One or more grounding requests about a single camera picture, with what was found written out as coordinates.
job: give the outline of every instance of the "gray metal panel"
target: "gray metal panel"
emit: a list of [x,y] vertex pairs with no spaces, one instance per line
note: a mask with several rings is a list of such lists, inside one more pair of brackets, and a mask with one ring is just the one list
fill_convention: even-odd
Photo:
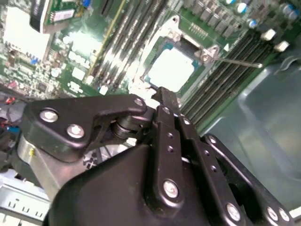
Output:
[[301,71],[269,66],[215,119],[215,134],[289,210],[301,206]]

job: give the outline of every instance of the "ram slot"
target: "ram slot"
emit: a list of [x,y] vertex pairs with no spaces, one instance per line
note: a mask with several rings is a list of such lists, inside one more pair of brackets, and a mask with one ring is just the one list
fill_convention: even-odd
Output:
[[133,10],[135,8],[135,3],[131,2],[131,4],[128,5],[124,16],[120,20],[120,25],[117,27],[116,31],[114,32],[113,37],[111,38],[108,46],[105,48],[101,59],[100,65],[97,69],[97,73],[95,75],[95,82],[99,82],[98,80],[102,80],[103,77],[103,71],[107,68],[108,64],[110,63],[110,58],[116,54],[117,45],[120,42],[120,39],[122,38],[122,35],[125,33],[125,30],[127,29],[131,15],[133,13]]
[[114,78],[114,73],[118,69],[120,62],[124,60],[127,48],[129,47],[131,40],[134,38],[135,32],[139,27],[139,21],[141,20],[141,17],[143,17],[143,9],[149,7],[148,0],[139,1],[139,5],[135,9],[135,13],[125,31],[126,35],[120,39],[119,44],[117,45],[117,53],[102,72],[103,74],[100,80],[100,85],[109,85],[111,83],[111,80]]
[[[259,43],[256,43],[255,46],[253,46],[253,45],[248,46],[247,48],[244,49],[244,52],[241,55],[236,57],[236,59],[239,59],[239,60],[247,59],[256,50],[256,48],[258,46],[259,46]],[[210,89],[208,87],[205,89],[205,92],[203,93],[203,95],[200,97],[200,100],[198,101],[198,102],[200,102],[200,105],[197,105],[196,108],[195,107],[193,108],[194,112],[200,111],[200,109],[220,89],[220,87],[224,83],[226,83],[229,78],[236,75],[237,70],[239,70],[239,68],[241,68],[241,66],[239,66],[239,65],[229,65],[228,64],[228,66],[229,67],[225,71],[220,73],[220,76],[218,77],[218,79],[214,80]],[[189,112],[186,116],[191,119],[192,118],[191,112]]]
[[[263,62],[271,53],[271,43],[260,40],[258,34],[247,34],[228,55],[231,59],[248,62]],[[237,91],[239,85],[254,71],[254,68],[221,63],[202,87],[182,108],[196,125],[200,126],[227,98]]]
[[154,20],[153,18],[159,17],[161,10],[164,10],[166,4],[167,1],[157,1],[157,3],[152,8],[149,16],[146,17],[146,21],[144,21],[144,24],[140,29],[140,32],[138,33],[136,39],[134,40],[131,49],[128,51],[127,58],[124,60],[122,66],[120,67],[120,70],[115,75],[115,79],[112,81],[114,90],[119,88],[121,82],[127,74],[128,68],[136,59],[136,56],[138,55],[142,45],[144,45],[144,43],[149,38],[148,34],[152,32],[153,27],[156,24],[156,20]]
[[[227,58],[236,59],[239,54],[253,41],[252,35],[245,35],[244,38],[239,42],[238,45],[228,54]],[[182,106],[182,113],[187,115],[192,110],[195,105],[195,102],[200,99],[204,93],[211,88],[211,86],[218,80],[231,64],[222,62],[215,69],[215,71],[209,76],[209,78],[204,82],[200,89]]]
[[[264,52],[258,60],[264,61],[270,55],[270,51]],[[200,115],[199,120],[195,121],[196,127],[204,128],[206,124],[206,120],[214,114],[214,112],[227,100],[228,98],[232,97],[234,93],[237,93],[244,83],[244,81],[252,74],[254,69],[248,69],[243,76],[239,79],[239,81],[229,90],[227,93],[224,94],[223,98],[216,98],[216,100],[211,104],[208,110],[204,111],[202,115]]]

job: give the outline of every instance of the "silver screw head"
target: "silver screw head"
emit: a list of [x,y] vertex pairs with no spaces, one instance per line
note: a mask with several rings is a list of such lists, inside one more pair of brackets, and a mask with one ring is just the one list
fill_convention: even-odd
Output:
[[40,118],[46,122],[55,122],[58,119],[58,115],[54,111],[44,110],[40,113]]
[[170,114],[170,111],[167,107],[163,107],[163,111],[166,113],[166,114]]
[[233,220],[235,220],[235,221],[240,220],[239,211],[236,209],[236,207],[233,204],[231,204],[231,203],[227,204],[227,211]]
[[164,181],[163,184],[164,191],[170,198],[176,198],[179,195],[179,190],[174,182],[170,180]]
[[216,140],[213,136],[209,136],[209,139],[211,141],[212,144],[215,144],[216,143]]
[[280,213],[280,216],[283,218],[283,220],[290,221],[290,217],[287,215],[287,213],[283,209],[279,208],[279,213]]
[[188,119],[186,119],[186,118],[184,118],[184,123],[185,123],[186,125],[189,125],[189,124],[190,124],[190,122],[189,122]]
[[82,138],[85,135],[84,129],[76,124],[71,124],[68,126],[67,133],[70,137],[76,139]]
[[137,105],[139,105],[139,106],[143,106],[143,102],[142,102],[142,100],[140,100],[140,99],[136,98],[134,101],[135,101],[135,103],[136,103]]
[[267,208],[267,211],[269,213],[269,216],[274,220],[274,221],[278,221],[278,216],[277,214],[275,213],[275,211],[271,208],[271,207],[268,207]]

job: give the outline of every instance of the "green circuit board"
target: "green circuit board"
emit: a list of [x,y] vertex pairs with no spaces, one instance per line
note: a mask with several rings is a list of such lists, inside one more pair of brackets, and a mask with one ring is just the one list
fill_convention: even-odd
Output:
[[[66,29],[40,35],[32,33],[26,22],[22,24],[26,28],[15,29],[17,24],[29,20],[31,3],[8,0],[0,8],[1,83],[19,94],[39,99],[126,93],[150,97],[156,84],[152,84],[148,70],[159,59],[165,44],[177,48],[175,35],[186,40],[192,50],[204,51],[216,45],[217,56],[228,57],[235,55],[233,51],[244,51],[245,47],[240,45],[247,33],[262,33],[261,39],[269,39],[266,33],[272,29],[276,35],[267,42],[275,46],[282,41],[291,45],[300,33],[299,15],[292,19],[292,12],[299,6],[296,2],[285,6],[280,0],[227,2],[93,0],[83,8],[80,1],[56,0],[52,1],[50,11],[72,5],[77,9],[76,14]],[[178,18],[177,27],[166,28],[174,17]],[[156,34],[164,29],[168,32],[163,32],[150,46]],[[221,65],[214,60],[202,61],[192,50],[180,49],[198,64],[176,92],[181,105],[191,100]],[[277,54],[271,52],[261,63],[268,64]],[[164,73],[172,69],[173,63],[172,59],[164,63],[167,68]],[[259,72],[254,71],[250,78]],[[138,83],[134,82],[136,75],[140,76]]]

